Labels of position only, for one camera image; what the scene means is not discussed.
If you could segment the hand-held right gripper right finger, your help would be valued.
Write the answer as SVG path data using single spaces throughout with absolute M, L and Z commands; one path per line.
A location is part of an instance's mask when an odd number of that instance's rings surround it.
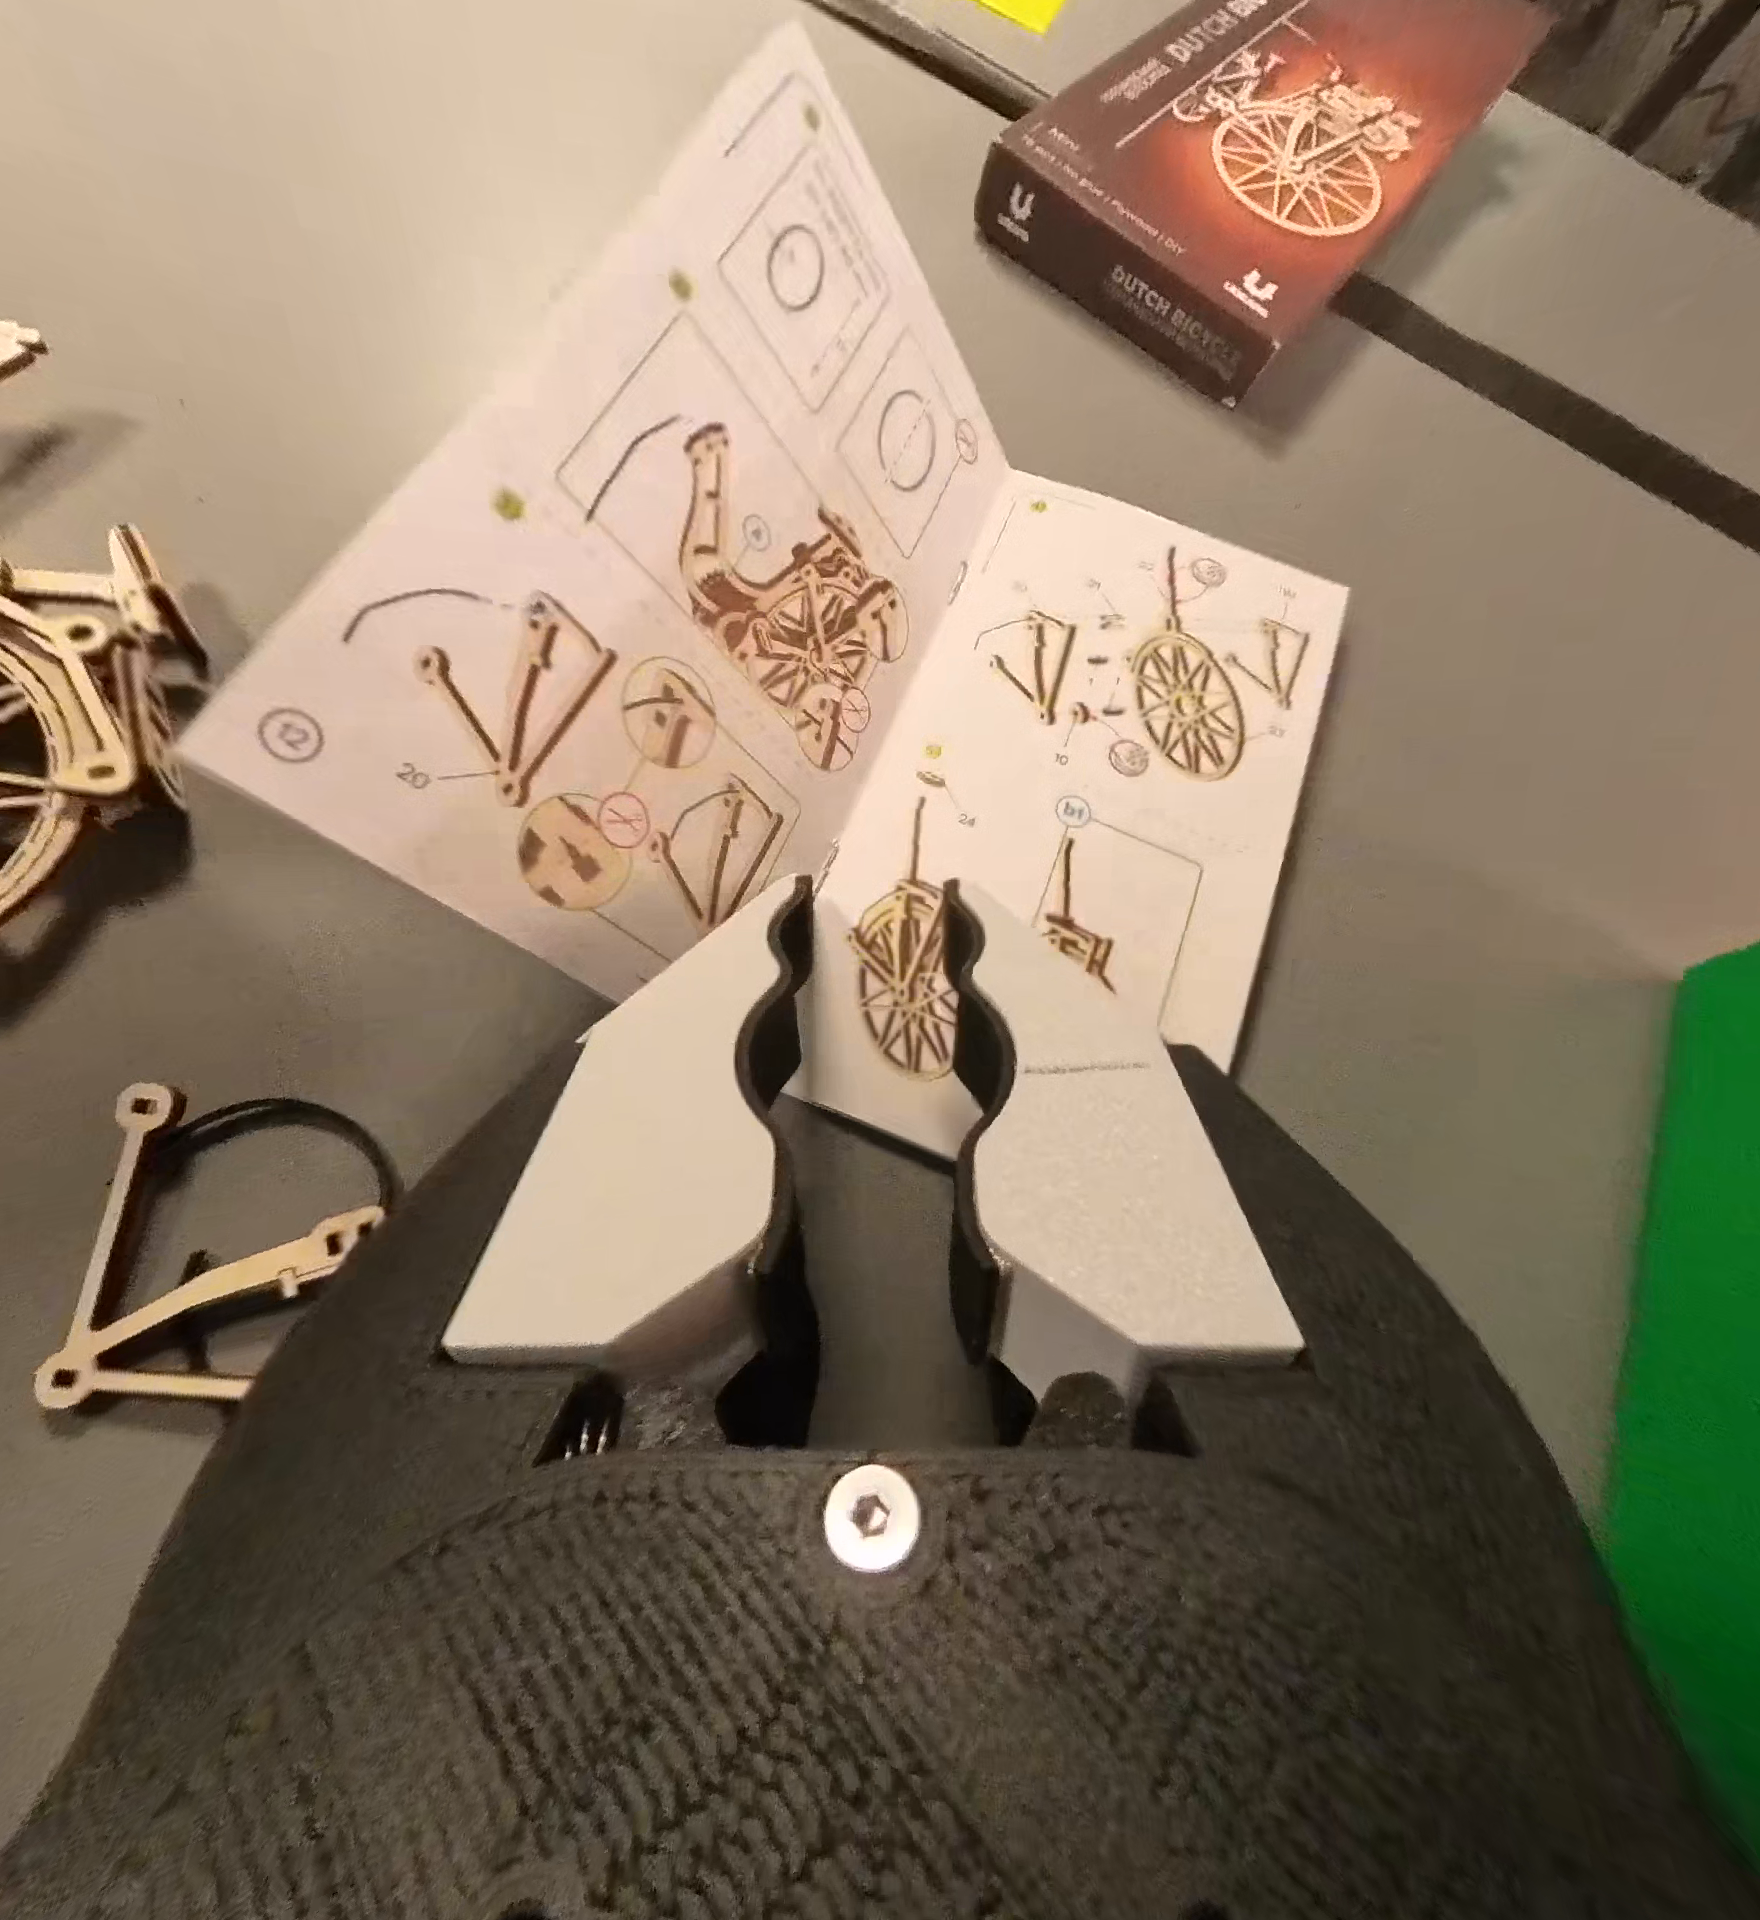
M 1285 1369 L 1301 1324 L 1156 1025 L 974 883 L 942 890 L 955 1071 L 951 1309 L 1028 1394 L 1141 1394 L 1185 1366 Z

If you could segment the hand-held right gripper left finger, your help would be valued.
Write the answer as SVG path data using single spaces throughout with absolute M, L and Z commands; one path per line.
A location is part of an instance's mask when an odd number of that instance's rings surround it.
M 724 1374 L 795 1237 L 773 1101 L 803 1063 L 814 883 L 749 901 L 594 1022 L 442 1335 L 462 1366 Z

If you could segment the wooden fork frame part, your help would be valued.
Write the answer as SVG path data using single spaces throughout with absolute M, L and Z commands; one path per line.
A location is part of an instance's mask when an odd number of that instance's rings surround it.
M 191 1117 L 199 1115 L 189 1110 L 186 1094 L 164 1083 L 136 1080 L 116 1099 L 120 1149 L 76 1286 L 73 1318 L 65 1341 L 38 1364 L 30 1383 L 33 1401 L 44 1414 L 68 1419 L 108 1402 L 221 1410 L 245 1404 L 259 1373 L 213 1366 L 207 1337 L 255 1316 L 304 1307 L 398 1209 L 375 1222 L 379 1190 L 365 1166 L 373 1182 L 371 1202 L 327 1215 L 303 1234 L 237 1260 L 199 1255 L 173 1288 L 140 1307 L 120 1309 L 150 1202 L 160 1195 L 157 1149 Z

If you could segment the wooden bicycle wheel assembly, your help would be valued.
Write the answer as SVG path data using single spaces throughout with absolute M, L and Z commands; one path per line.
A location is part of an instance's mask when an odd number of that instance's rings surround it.
M 0 925 L 82 837 L 148 806 L 185 810 L 174 694 L 204 686 L 202 643 L 147 536 L 107 536 L 103 572 L 0 553 Z

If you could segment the black elastic band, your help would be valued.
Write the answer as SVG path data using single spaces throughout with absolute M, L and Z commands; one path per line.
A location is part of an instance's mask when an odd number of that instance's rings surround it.
M 322 1135 L 345 1142 L 365 1163 L 375 1182 L 377 1225 L 385 1222 L 402 1198 L 402 1182 L 388 1150 L 359 1120 L 325 1105 L 294 1096 L 263 1096 L 209 1110 L 180 1120 L 157 1149 L 154 1178 L 160 1193 L 177 1190 L 192 1176 L 204 1155 L 234 1141 L 276 1131 Z

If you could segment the green board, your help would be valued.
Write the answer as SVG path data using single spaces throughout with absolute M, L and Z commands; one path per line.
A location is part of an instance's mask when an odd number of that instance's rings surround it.
M 1600 1538 L 1760 1868 L 1760 943 L 1674 996 Z

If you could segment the white instruction booklet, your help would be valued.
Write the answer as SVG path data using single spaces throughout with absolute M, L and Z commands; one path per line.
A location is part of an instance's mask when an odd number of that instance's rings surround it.
M 1011 466 L 788 27 L 182 753 L 611 1003 L 812 877 L 801 1091 L 953 1150 L 948 883 L 1237 1063 L 1346 613 Z

